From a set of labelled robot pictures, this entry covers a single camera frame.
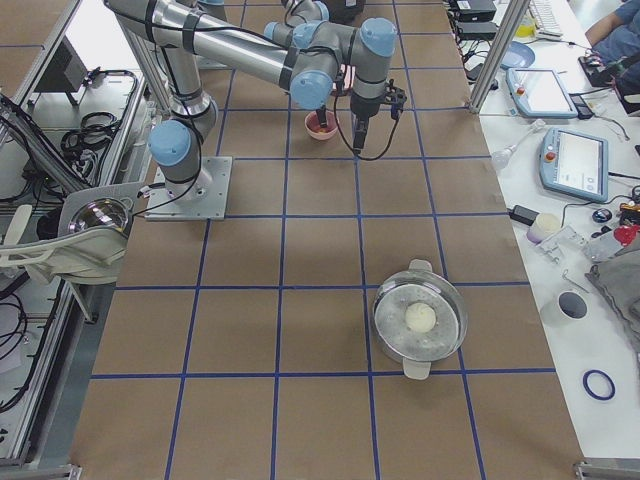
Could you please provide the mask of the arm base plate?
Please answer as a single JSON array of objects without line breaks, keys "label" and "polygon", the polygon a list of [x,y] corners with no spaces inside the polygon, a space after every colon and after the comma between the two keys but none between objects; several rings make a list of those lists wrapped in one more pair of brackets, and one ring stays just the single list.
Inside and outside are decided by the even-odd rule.
[{"label": "arm base plate", "polygon": [[145,219],[149,221],[199,221],[225,218],[233,158],[206,156],[194,186],[167,183],[159,167],[154,182],[163,186],[149,193]]}]

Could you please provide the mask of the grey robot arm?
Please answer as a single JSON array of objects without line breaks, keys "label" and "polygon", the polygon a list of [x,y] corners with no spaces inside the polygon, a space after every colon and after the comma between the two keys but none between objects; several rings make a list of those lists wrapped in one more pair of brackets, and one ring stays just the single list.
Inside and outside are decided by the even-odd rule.
[{"label": "grey robot arm", "polygon": [[327,123],[326,102],[352,64],[363,1],[285,1],[283,21],[267,24],[264,35],[287,50],[279,86],[293,102]]},{"label": "grey robot arm", "polygon": [[121,26],[161,51],[171,92],[171,117],[149,138],[165,190],[172,203],[204,195],[202,145],[217,118],[217,106],[204,91],[197,57],[218,61],[278,86],[308,111],[324,109],[352,67],[350,109],[355,118],[350,150],[361,154],[369,121],[381,106],[399,119],[406,100],[389,79],[397,29],[385,18],[369,18],[360,26],[336,24],[321,1],[286,1],[285,19],[264,33],[219,18],[195,1],[108,1],[106,7]]}]

